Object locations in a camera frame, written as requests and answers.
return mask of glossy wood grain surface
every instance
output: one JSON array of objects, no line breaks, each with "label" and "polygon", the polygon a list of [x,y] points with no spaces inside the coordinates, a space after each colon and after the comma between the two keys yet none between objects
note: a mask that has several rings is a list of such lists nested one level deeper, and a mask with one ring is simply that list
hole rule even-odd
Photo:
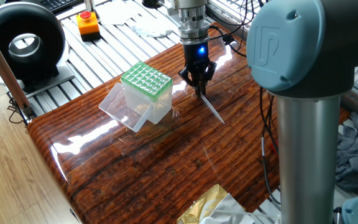
[{"label": "glossy wood grain surface", "polygon": [[[218,69],[207,98],[226,124],[177,75],[185,64],[181,45],[146,62],[173,78],[172,109],[159,124],[147,121],[134,133],[99,110],[118,78],[31,122],[32,139],[84,223],[176,223],[215,184],[250,211],[268,197],[259,86],[247,60],[221,40],[209,43],[209,57]],[[271,151],[267,162],[275,189]]]}]

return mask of black cable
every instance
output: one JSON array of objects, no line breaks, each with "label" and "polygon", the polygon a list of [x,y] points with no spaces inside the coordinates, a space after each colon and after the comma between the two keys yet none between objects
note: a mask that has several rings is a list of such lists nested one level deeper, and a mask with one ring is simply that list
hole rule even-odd
[{"label": "black cable", "polygon": [[270,197],[272,198],[272,200],[275,203],[277,203],[277,205],[280,205],[281,203],[273,196],[272,189],[270,189],[269,180],[267,178],[266,157],[262,156],[262,160],[263,160],[263,163],[264,163],[265,183],[266,183],[267,191],[270,194]]},{"label": "black cable", "polygon": [[259,95],[259,109],[260,109],[260,115],[262,117],[262,121],[264,122],[264,129],[266,129],[270,139],[272,140],[273,143],[273,147],[276,151],[276,153],[278,154],[278,146],[276,141],[274,140],[273,134],[272,134],[272,130],[269,129],[269,126],[267,125],[266,119],[265,119],[265,115],[264,115],[264,109],[263,109],[263,103],[262,103],[262,95],[263,95],[263,88],[260,87],[260,95]]},{"label": "black cable", "polygon": [[265,4],[262,2],[262,0],[258,0],[258,2],[259,2],[259,6],[260,7],[263,7]]},{"label": "black cable", "polygon": [[210,29],[216,29],[216,30],[219,31],[219,33],[221,34],[220,36],[213,37],[213,38],[211,38],[210,40],[214,40],[214,39],[218,39],[218,38],[222,37],[222,38],[223,38],[223,42],[224,42],[225,45],[229,45],[230,48],[231,48],[235,53],[237,53],[237,54],[239,54],[239,55],[241,55],[241,56],[243,56],[243,57],[247,57],[246,54],[243,54],[243,53],[241,53],[240,51],[236,50],[236,49],[230,44],[231,42],[235,41],[234,38],[231,36],[231,34],[225,34],[225,33],[223,33],[223,31],[222,31],[218,26],[216,26],[216,25],[210,25],[209,28],[210,28]]},{"label": "black cable", "polygon": [[240,51],[236,50],[231,44],[229,44],[229,45],[230,45],[230,48],[231,48],[235,53],[237,53],[237,54],[239,54],[239,55],[241,55],[241,56],[243,56],[243,57],[247,57],[246,54],[243,54],[243,53],[241,53]]},{"label": "black cable", "polygon": [[263,162],[263,165],[264,165],[264,176],[265,176],[265,183],[266,183],[266,188],[267,188],[267,191],[269,192],[270,194],[270,198],[272,198],[272,200],[277,203],[277,205],[280,205],[280,202],[273,196],[273,193],[272,193],[272,190],[270,188],[270,184],[269,184],[269,178],[268,178],[268,175],[267,175],[267,166],[266,166],[266,156],[265,156],[265,130],[267,130],[267,132],[271,133],[271,129],[266,125],[266,120],[270,120],[271,121],[271,117],[272,117],[272,108],[273,108],[273,99],[274,99],[274,96],[272,96],[270,98],[270,96],[268,96],[269,98],[269,106],[268,106],[268,110],[267,110],[267,114],[266,114],[266,118],[264,117],[264,112],[263,112],[263,104],[262,104],[262,94],[263,94],[263,88],[260,87],[260,102],[259,102],[259,105],[261,107],[261,115],[262,115],[262,119],[264,121],[264,128],[262,130],[262,162]]}]

